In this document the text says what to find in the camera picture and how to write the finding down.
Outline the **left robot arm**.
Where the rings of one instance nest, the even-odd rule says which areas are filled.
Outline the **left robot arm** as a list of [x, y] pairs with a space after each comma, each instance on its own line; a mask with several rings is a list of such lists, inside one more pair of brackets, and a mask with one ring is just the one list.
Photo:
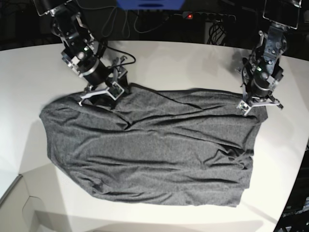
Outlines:
[[270, 22], [266, 32], [258, 32], [259, 40], [251, 54], [242, 59], [243, 99], [270, 99], [283, 78], [280, 59], [287, 50], [285, 33], [297, 29], [301, 10], [300, 0], [266, 0], [263, 19]]

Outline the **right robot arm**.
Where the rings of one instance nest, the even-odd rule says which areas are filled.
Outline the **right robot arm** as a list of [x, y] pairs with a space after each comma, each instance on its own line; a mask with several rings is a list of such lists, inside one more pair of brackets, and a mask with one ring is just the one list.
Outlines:
[[100, 60], [106, 49], [90, 32], [80, 8], [71, 0], [35, 0], [34, 5], [39, 16], [51, 16], [51, 32], [64, 44], [61, 54], [67, 66], [90, 86], [110, 87], [112, 69]]

